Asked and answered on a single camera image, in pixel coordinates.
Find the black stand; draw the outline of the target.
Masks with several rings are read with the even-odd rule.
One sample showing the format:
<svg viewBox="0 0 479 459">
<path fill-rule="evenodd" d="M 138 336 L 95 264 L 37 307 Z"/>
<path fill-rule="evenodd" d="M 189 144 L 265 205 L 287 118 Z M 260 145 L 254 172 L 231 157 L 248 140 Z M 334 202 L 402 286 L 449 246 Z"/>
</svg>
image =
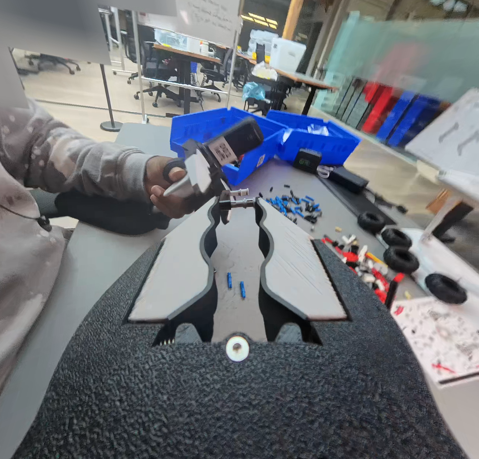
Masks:
<svg viewBox="0 0 479 459">
<path fill-rule="evenodd" d="M 445 244 L 451 244 L 455 241 L 455 238 L 447 233 L 448 230 L 463 220 L 465 216 L 473 211 L 474 207 L 463 201 L 452 205 L 453 199 L 451 197 L 444 203 L 434 219 L 424 229 L 422 233 L 423 240 L 435 237 Z"/>
</svg>

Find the blue plastic bin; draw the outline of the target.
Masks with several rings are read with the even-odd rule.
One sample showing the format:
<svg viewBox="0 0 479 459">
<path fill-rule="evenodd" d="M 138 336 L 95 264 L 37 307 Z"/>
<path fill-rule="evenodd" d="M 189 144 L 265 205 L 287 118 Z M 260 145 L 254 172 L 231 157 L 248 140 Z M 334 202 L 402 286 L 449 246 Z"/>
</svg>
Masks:
<svg viewBox="0 0 479 459">
<path fill-rule="evenodd" d="M 347 129 L 319 117 L 271 110 L 267 113 L 267 119 L 282 124 L 285 128 L 277 156 L 289 163 L 293 163 L 299 149 L 306 148 L 322 153 L 322 165 L 340 166 L 361 142 L 361 138 Z M 330 135 L 325 137 L 308 133 L 307 127 L 310 124 L 327 126 Z"/>
<path fill-rule="evenodd" d="M 235 107 L 213 109 L 172 119 L 170 146 L 178 157 L 184 157 L 183 144 L 189 139 L 205 143 L 246 118 L 256 120 L 264 137 L 263 143 L 244 154 L 239 166 L 227 164 L 223 171 L 231 185 L 238 185 L 277 154 L 285 126 Z"/>
</svg>

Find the pile of blue black pins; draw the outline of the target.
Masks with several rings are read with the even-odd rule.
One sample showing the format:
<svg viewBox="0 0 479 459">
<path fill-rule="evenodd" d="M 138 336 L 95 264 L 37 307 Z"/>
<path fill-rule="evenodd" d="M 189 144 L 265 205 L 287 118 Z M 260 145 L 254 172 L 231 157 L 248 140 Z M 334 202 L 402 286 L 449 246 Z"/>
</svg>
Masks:
<svg viewBox="0 0 479 459">
<path fill-rule="evenodd" d="M 258 191 L 258 197 L 295 225 L 308 225 L 308 230 L 315 232 L 316 225 L 322 217 L 322 209 L 314 198 L 296 195 L 288 184 L 284 186 L 284 192 L 277 195 L 274 195 L 274 192 L 274 187 L 271 186 L 266 193 Z"/>
</svg>

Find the wooden top office desk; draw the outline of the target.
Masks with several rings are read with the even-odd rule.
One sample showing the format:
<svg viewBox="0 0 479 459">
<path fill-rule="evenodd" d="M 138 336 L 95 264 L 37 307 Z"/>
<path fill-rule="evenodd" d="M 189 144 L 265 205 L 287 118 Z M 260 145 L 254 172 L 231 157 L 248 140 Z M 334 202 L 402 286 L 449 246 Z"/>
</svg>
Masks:
<svg viewBox="0 0 479 459">
<path fill-rule="evenodd" d="M 254 82 L 263 83 L 271 88 L 270 91 L 270 107 L 269 110 L 281 110 L 284 100 L 287 97 L 287 93 L 296 85 L 304 85 L 309 87 L 309 94 L 304 103 L 301 114 L 308 115 L 309 110 L 313 104 L 317 91 L 336 92 L 338 88 L 335 86 L 327 85 L 326 83 L 309 77 L 302 73 L 287 72 L 280 69 L 276 69 L 278 78 L 276 81 L 257 78 L 253 79 Z"/>
<path fill-rule="evenodd" d="M 183 106 L 183 113 L 189 114 L 191 103 L 193 103 L 194 100 L 196 100 L 197 103 L 199 102 L 199 99 L 197 97 L 195 98 L 193 97 L 192 91 L 194 92 L 209 91 L 205 87 L 192 84 L 191 63 L 196 62 L 196 63 L 202 64 L 204 61 L 206 61 L 208 63 L 220 65 L 221 60 L 214 56 L 202 55 L 199 53 L 193 53 L 186 50 L 179 50 L 158 42 L 153 43 L 153 48 L 157 52 L 165 53 L 167 57 L 171 57 L 171 59 L 173 59 L 174 62 L 176 63 L 177 71 L 179 75 L 177 77 L 178 79 L 177 82 L 175 83 L 175 82 L 171 82 L 167 80 L 160 80 L 159 82 L 164 85 L 177 86 L 179 88 L 179 97 L 180 97 L 180 102 Z"/>
</svg>

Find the black toy tyre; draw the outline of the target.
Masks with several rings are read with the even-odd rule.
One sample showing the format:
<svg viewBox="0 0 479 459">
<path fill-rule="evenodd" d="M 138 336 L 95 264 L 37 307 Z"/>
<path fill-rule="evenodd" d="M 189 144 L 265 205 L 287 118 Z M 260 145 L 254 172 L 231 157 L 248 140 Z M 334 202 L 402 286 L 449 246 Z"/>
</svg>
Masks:
<svg viewBox="0 0 479 459">
<path fill-rule="evenodd" d="M 408 250 L 412 246 L 411 238 L 397 228 L 384 228 L 380 233 L 380 239 L 387 247 L 399 247 Z"/>
<path fill-rule="evenodd" d="M 364 231 L 376 236 L 386 226 L 385 218 L 373 212 L 362 212 L 357 216 L 357 224 Z"/>
<path fill-rule="evenodd" d="M 424 283 L 432 295 L 446 304 L 461 305 L 468 299 L 467 291 L 457 281 L 443 274 L 429 274 Z"/>
<path fill-rule="evenodd" d="M 384 251 L 383 260 L 389 269 L 405 275 L 412 274 L 420 267 L 417 257 L 404 247 L 388 247 Z"/>
</svg>

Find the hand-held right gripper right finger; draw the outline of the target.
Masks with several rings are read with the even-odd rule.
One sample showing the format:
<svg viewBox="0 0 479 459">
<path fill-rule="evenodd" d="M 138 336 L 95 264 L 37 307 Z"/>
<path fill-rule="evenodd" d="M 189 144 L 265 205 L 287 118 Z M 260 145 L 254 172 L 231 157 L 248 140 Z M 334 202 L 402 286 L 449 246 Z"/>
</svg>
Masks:
<svg viewBox="0 0 479 459">
<path fill-rule="evenodd" d="M 260 285 L 267 297 L 302 320 L 346 320 L 313 238 L 262 198 L 255 201 L 255 219 L 264 256 Z"/>
</svg>

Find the black power adapter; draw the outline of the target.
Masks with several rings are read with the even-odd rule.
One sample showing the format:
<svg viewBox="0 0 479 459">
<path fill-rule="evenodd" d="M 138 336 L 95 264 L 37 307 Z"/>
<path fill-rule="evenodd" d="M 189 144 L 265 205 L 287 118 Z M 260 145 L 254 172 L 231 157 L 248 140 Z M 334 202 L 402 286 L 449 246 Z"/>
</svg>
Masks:
<svg viewBox="0 0 479 459">
<path fill-rule="evenodd" d="M 352 173 L 344 166 L 334 167 L 329 173 L 328 179 L 356 194 L 363 192 L 369 184 L 367 179 Z"/>
</svg>

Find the black stanchion pole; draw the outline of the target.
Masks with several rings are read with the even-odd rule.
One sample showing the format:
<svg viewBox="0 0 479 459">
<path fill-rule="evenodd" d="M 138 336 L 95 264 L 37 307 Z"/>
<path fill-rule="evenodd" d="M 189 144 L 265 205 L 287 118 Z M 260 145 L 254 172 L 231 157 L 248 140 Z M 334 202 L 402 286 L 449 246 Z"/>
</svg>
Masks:
<svg viewBox="0 0 479 459">
<path fill-rule="evenodd" d="M 111 98 L 110 98 L 109 88 L 108 88 L 106 74 L 105 74 L 105 66 L 102 63 L 100 63 L 99 66 L 100 66 L 101 76 L 102 76 L 102 80 L 103 80 L 103 86 L 104 86 L 106 103 L 107 103 L 107 110 L 108 110 L 108 113 L 109 113 L 109 120 L 101 122 L 100 128 L 101 128 L 101 130 L 106 131 L 106 132 L 117 133 L 123 127 L 123 123 L 121 123 L 119 121 L 116 121 L 114 119 L 113 109 L 112 109 L 112 105 L 111 105 Z"/>
</svg>

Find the wooden pillar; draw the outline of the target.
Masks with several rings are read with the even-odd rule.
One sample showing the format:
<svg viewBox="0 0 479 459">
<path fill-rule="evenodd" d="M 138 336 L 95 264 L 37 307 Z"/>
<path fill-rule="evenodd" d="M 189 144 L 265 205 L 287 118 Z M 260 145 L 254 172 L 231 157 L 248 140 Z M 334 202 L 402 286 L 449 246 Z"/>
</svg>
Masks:
<svg viewBox="0 0 479 459">
<path fill-rule="evenodd" d="M 290 41 L 293 39 L 296 25 L 297 25 L 297 22 L 301 13 L 301 9 L 303 6 L 303 2 L 304 0 L 290 1 L 288 13 L 284 23 L 284 29 L 282 34 L 283 39 L 290 40 Z"/>
</svg>

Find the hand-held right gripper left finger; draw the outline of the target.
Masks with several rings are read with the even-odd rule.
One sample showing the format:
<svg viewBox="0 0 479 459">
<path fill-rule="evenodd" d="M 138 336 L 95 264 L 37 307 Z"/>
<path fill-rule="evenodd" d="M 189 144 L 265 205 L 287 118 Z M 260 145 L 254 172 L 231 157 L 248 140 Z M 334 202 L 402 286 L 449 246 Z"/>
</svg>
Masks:
<svg viewBox="0 0 479 459">
<path fill-rule="evenodd" d="M 207 294 L 214 279 L 219 201 L 210 199 L 167 234 L 129 313 L 129 322 L 167 322 Z"/>
</svg>

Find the black office chair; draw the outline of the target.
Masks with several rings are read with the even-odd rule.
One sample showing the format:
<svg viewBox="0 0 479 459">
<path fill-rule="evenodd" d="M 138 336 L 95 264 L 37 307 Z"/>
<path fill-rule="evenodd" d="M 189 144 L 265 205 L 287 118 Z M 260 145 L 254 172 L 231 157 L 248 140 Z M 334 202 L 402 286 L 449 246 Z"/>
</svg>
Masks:
<svg viewBox="0 0 479 459">
<path fill-rule="evenodd" d="M 38 72 L 42 71 L 42 67 L 44 65 L 64 66 L 71 75 L 74 75 L 75 71 L 81 71 L 80 65 L 74 60 L 59 56 L 47 54 L 26 54 L 24 55 L 24 58 L 28 61 L 29 66 L 36 66 Z"/>
<path fill-rule="evenodd" d="M 211 63 L 211 66 L 206 65 L 200 68 L 200 73 L 203 74 L 200 87 L 206 88 L 212 92 L 212 95 L 217 96 L 219 103 L 221 102 L 221 95 L 218 93 L 220 89 L 215 85 L 215 82 L 221 82 L 225 86 L 231 69 L 233 52 L 232 48 L 228 49 L 219 65 L 215 66 Z"/>
<path fill-rule="evenodd" d="M 154 48 L 155 37 L 154 30 L 151 27 L 138 25 L 138 39 L 141 62 L 141 73 L 145 78 L 169 81 L 171 78 L 179 80 L 179 71 L 177 62 L 166 55 L 165 50 Z M 143 92 L 149 96 L 156 93 L 153 101 L 153 107 L 158 107 L 158 99 L 164 95 L 167 99 L 172 99 L 178 107 L 182 106 L 182 97 L 179 93 L 169 90 L 169 85 L 158 83 L 153 85 L 149 82 L 149 88 Z"/>
</svg>

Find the person's left forearm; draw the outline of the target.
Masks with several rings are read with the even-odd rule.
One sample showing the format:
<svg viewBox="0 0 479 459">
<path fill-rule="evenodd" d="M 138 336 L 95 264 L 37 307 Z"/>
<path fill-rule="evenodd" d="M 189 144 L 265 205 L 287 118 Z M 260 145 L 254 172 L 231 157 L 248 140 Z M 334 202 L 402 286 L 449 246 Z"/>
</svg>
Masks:
<svg viewBox="0 0 479 459">
<path fill-rule="evenodd" d="M 141 150 L 93 141 L 51 121 L 32 143 L 31 154 L 27 187 L 148 202 L 145 173 L 153 157 Z"/>
</svg>

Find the person's torso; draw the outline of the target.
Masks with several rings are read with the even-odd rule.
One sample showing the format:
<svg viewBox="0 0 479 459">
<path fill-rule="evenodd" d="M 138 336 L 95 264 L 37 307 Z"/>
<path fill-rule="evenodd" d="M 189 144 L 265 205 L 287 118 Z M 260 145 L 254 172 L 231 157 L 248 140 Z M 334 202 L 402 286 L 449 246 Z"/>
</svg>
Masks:
<svg viewBox="0 0 479 459">
<path fill-rule="evenodd" d="M 17 361 L 56 281 L 65 240 L 45 223 L 31 190 L 59 193 L 65 177 L 52 163 L 52 133 L 70 132 L 35 100 L 1 107 L 0 383 Z"/>
</svg>

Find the grey pin with black connector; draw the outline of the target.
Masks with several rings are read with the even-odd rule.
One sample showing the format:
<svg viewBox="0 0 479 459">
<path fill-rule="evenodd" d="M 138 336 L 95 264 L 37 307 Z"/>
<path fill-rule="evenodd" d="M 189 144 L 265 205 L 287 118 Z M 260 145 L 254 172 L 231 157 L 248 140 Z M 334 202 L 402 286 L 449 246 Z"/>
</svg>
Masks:
<svg viewBox="0 0 479 459">
<path fill-rule="evenodd" d="M 249 197 L 249 189 L 224 190 L 221 193 L 219 204 L 222 210 L 254 207 L 256 199 Z"/>
</svg>

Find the red cabinet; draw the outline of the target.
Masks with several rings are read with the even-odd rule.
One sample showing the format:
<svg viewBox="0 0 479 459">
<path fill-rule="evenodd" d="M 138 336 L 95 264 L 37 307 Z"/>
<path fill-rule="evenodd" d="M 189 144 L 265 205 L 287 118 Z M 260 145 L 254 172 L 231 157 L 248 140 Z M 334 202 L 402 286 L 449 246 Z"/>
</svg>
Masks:
<svg viewBox="0 0 479 459">
<path fill-rule="evenodd" d="M 375 135 L 398 100 L 400 89 L 378 82 L 368 81 L 363 91 L 367 102 L 361 131 Z"/>
</svg>

